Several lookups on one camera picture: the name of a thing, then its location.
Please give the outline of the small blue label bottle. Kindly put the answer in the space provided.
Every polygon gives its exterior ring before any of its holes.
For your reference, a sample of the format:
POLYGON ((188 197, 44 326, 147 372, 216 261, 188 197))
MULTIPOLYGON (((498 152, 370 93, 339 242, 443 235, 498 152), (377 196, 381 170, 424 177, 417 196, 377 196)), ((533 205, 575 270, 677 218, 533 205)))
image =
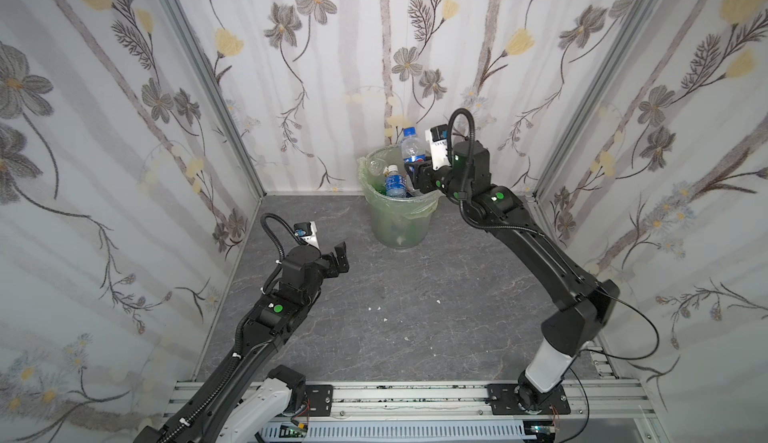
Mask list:
POLYGON ((426 159, 426 150, 413 127, 403 129, 400 151, 405 163, 423 162, 426 159))

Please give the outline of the Pocari Sweat bottle white cap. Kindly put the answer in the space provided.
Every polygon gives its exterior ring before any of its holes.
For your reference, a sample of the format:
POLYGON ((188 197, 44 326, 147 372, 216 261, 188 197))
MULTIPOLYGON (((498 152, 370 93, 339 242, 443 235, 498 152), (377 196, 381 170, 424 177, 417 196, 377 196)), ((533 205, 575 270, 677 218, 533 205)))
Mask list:
POLYGON ((385 170, 385 194, 389 198, 407 197, 406 183, 397 165, 389 165, 385 170))

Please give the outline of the clear bottle white cap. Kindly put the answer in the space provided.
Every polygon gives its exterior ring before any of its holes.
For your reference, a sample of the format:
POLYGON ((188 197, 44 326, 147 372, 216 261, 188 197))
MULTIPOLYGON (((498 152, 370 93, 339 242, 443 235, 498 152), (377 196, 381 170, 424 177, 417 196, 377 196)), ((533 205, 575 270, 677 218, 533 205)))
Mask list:
POLYGON ((385 178, 389 171, 389 163, 379 156, 372 156, 366 163, 368 174, 371 177, 383 177, 385 178))

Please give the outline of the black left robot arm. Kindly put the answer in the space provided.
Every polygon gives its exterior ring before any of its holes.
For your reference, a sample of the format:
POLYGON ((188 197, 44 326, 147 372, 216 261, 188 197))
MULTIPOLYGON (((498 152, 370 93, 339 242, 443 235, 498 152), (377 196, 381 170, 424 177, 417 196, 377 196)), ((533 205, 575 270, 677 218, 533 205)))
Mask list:
POLYGON ((249 442, 279 415, 310 408, 306 378, 284 365, 271 370, 254 394, 256 373, 305 321, 325 280, 350 269, 345 243, 320 250, 312 222, 291 225, 265 213, 260 225, 278 250, 261 296, 237 324, 229 354, 180 410, 159 429, 143 428, 138 442, 249 442))

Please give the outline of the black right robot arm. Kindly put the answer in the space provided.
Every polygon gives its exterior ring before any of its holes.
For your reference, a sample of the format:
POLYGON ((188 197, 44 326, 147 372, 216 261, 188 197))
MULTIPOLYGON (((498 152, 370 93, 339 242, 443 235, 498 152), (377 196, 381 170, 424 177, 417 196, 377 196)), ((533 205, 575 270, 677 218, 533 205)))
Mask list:
POLYGON ((438 191, 459 208, 463 221, 503 243, 543 286, 557 311, 541 325, 535 356, 507 391, 493 390, 504 414, 567 415, 564 376, 607 325, 620 290, 576 264, 534 222, 523 201, 491 181, 490 154, 477 141, 474 118, 456 109, 436 130, 446 144, 446 162, 409 162, 406 170, 423 193, 438 191))

